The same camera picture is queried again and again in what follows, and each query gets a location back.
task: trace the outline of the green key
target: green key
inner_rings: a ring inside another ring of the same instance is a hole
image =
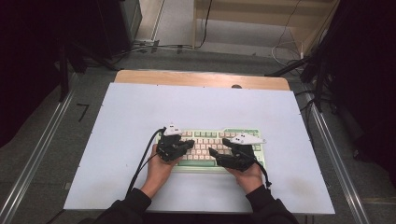
[[[214,161],[180,161],[178,163],[179,166],[203,166],[203,167],[211,167],[215,166]]]

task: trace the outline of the desk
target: desk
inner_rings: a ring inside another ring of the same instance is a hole
[[[295,214],[334,213],[299,108],[284,78],[120,71],[115,82],[109,86],[64,209],[106,209],[122,199],[149,138],[173,121],[181,129],[257,126],[267,140],[264,157],[273,195]],[[179,86],[168,85],[173,82]],[[244,89],[231,89],[233,84]],[[280,90],[248,90],[251,87]],[[247,99],[236,104],[233,100],[241,95]],[[144,183],[146,173],[143,169],[136,187]],[[182,173],[170,176],[148,210],[251,212],[232,175]]]
[[[194,0],[192,21],[192,47],[195,48],[197,19],[206,19],[209,0]],[[326,30],[339,0],[213,0],[209,19],[285,26],[290,28],[300,52],[308,55]]]

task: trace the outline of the sleeve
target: sleeve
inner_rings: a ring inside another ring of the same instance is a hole
[[[251,217],[257,224],[298,224],[295,216],[264,185],[251,191],[247,199],[253,209]]]
[[[142,223],[142,216],[151,205],[151,199],[140,189],[132,189],[123,201],[115,201],[93,223]]]

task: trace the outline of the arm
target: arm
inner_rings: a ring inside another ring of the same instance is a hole
[[[275,200],[271,192],[262,184],[262,171],[259,165],[253,164],[245,172],[227,169],[236,178],[236,183],[242,187],[253,210],[255,223],[265,224],[295,224],[294,215],[283,203]]]
[[[156,149],[157,145],[154,145],[151,156],[155,155]],[[154,156],[148,162],[148,175],[142,188],[133,189],[123,201],[115,201],[94,223],[142,223],[142,216],[151,205],[151,199],[165,184],[179,160],[166,163],[160,157]]]

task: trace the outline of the keyboard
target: keyboard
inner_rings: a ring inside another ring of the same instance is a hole
[[[222,144],[222,138],[234,138],[239,133],[249,133],[261,138],[257,129],[224,129],[213,130],[183,130],[181,141],[194,140],[192,149],[188,149],[181,161],[174,167],[173,172],[187,173],[227,173],[222,166],[217,166],[216,159],[209,155],[209,148],[212,147],[219,154],[232,155],[231,149]],[[252,145],[254,155],[259,163],[265,167],[262,144]]]

